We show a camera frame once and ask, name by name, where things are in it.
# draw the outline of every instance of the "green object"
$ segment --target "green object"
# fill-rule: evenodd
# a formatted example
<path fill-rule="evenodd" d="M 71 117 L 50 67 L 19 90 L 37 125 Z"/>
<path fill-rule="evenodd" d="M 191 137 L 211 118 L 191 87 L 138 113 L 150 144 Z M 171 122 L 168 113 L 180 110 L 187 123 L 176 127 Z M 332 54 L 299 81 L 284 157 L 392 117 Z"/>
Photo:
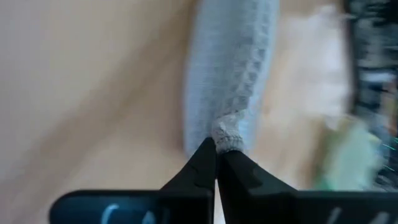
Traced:
<path fill-rule="evenodd" d="M 343 119 L 337 131 L 324 141 L 325 157 L 318 167 L 317 190 L 370 189 L 382 159 L 377 154 L 380 140 L 369 134 L 366 124 L 354 117 Z"/>

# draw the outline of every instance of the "blurred object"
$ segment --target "blurred object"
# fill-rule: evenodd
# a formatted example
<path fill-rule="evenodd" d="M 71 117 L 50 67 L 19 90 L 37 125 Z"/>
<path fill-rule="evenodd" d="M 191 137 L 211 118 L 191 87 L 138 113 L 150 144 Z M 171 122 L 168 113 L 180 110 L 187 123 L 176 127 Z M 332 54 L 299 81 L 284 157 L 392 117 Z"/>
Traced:
<path fill-rule="evenodd" d="M 0 108 L 9 123 L 0 223 L 45 223 L 50 203 L 73 189 L 158 189 L 183 167 L 180 99 L 195 2 L 1 1 Z M 250 155 L 300 189 L 311 186 L 324 114 L 339 118 L 350 88 L 345 23 L 337 4 L 329 16 L 315 10 L 325 4 L 280 1 Z"/>
<path fill-rule="evenodd" d="M 398 1 L 347 0 L 354 71 L 358 79 L 355 114 L 382 144 L 384 157 L 374 190 L 398 189 L 397 75 Z"/>
<path fill-rule="evenodd" d="M 257 148 L 250 155 L 298 189 L 312 187 L 326 120 L 337 127 L 351 103 L 346 21 L 338 5 L 318 6 L 309 15 L 291 9 L 280 21 Z"/>
<path fill-rule="evenodd" d="M 329 130 L 320 150 L 315 181 L 317 190 L 369 190 L 376 171 L 382 166 L 382 157 L 376 152 L 381 141 L 368 133 L 360 119 L 345 116 L 337 130 Z"/>

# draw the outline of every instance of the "light blue fabric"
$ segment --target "light blue fabric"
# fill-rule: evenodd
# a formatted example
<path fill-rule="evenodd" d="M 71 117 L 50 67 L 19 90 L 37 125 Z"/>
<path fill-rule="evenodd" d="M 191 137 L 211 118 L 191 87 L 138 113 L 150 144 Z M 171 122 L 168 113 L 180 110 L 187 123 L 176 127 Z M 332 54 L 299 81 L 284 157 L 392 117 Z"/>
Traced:
<path fill-rule="evenodd" d="M 213 137 L 218 151 L 252 148 L 266 85 L 278 0 L 203 0 L 184 95 L 184 148 Z"/>

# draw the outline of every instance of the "gray sock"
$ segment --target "gray sock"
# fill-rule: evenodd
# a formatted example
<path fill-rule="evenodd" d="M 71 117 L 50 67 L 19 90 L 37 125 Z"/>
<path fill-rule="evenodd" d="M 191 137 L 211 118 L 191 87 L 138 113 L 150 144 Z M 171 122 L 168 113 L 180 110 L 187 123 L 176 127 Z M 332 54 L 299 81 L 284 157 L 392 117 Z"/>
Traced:
<path fill-rule="evenodd" d="M 189 156 L 209 136 L 219 152 L 252 148 L 278 3 L 200 3 L 185 82 L 184 147 Z"/>

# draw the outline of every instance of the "beige background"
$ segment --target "beige background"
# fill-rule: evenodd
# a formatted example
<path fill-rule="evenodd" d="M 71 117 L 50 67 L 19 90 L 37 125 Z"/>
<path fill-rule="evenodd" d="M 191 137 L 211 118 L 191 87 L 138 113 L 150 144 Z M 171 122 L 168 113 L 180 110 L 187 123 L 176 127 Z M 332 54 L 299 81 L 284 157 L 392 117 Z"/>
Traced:
<path fill-rule="evenodd" d="M 1 223 L 44 223 L 69 190 L 158 189 L 177 173 L 195 3 L 0 2 Z M 326 3 L 281 0 L 251 155 L 298 188 L 310 186 L 324 117 L 342 113 L 349 95 L 343 22 L 314 11 Z"/>

